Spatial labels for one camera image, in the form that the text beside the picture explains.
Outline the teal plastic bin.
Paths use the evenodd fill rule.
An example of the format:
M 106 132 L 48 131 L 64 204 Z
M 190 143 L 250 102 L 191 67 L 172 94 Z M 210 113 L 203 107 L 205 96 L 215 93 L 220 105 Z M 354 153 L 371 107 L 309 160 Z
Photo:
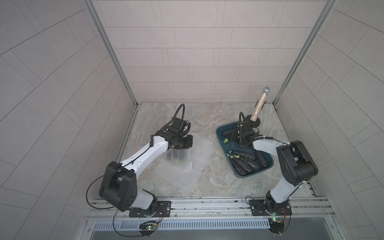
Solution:
M 257 151 L 250 147 L 240 146 L 238 143 L 231 140 L 231 136 L 223 137 L 222 132 L 228 129 L 237 128 L 237 123 L 227 124 L 221 127 L 218 127 L 216 130 L 217 138 L 220 142 L 220 146 L 222 147 L 224 153 L 226 154 L 226 159 L 228 160 L 235 176 L 238 178 L 246 178 L 259 173 L 262 173 L 266 170 L 269 170 L 274 165 L 274 160 L 270 154 L 267 154 L 262 151 Z M 234 156 L 232 151 L 244 151 L 254 154 L 256 156 L 255 161 L 251 161 L 249 159 Z

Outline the clear zip-top bag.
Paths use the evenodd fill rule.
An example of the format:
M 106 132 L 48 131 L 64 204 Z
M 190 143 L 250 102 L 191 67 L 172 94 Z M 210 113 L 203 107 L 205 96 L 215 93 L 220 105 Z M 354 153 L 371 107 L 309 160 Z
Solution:
M 204 168 L 211 158 L 215 149 L 214 143 L 193 134 L 193 145 L 190 149 L 181 150 L 184 152 L 184 162 L 180 167 L 171 165 L 171 153 L 175 149 L 168 150 L 160 155 L 159 165 L 154 173 L 165 182 L 177 188 L 183 194 L 189 194 L 197 184 Z

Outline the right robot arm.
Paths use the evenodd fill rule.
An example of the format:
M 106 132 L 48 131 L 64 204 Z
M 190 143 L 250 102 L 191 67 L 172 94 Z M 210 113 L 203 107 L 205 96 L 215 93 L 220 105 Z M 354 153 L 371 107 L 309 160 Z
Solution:
M 240 115 L 238 133 L 240 144 L 276 156 L 279 159 L 282 177 L 277 185 L 267 192 L 265 206 L 272 213 L 289 201 L 298 187 L 318 174 L 318 167 L 305 145 L 299 141 L 281 142 L 273 137 L 256 134 L 256 122 Z

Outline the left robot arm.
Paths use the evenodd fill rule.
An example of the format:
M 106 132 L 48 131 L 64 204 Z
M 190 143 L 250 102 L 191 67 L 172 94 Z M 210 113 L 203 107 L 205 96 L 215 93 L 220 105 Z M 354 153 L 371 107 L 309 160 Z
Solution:
M 189 134 L 191 123 L 174 118 L 166 126 L 150 136 L 150 141 L 128 159 L 107 165 L 99 197 L 121 212 L 137 210 L 151 216 L 157 208 L 157 197 L 145 190 L 139 191 L 137 179 L 161 154 L 170 149 L 190 149 L 193 136 Z

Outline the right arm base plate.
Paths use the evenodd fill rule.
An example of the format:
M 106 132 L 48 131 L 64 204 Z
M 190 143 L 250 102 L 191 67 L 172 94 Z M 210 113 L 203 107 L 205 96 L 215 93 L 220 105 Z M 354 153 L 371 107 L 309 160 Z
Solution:
M 291 216 L 292 207 L 289 201 L 275 203 L 273 199 L 248 200 L 253 216 Z

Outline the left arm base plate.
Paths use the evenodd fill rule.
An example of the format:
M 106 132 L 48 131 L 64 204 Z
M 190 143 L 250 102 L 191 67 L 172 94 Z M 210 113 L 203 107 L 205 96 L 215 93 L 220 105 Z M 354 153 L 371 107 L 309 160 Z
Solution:
M 131 208 L 129 212 L 130 218 L 167 218 L 170 216 L 172 202 L 171 201 L 156 201 L 147 209 Z

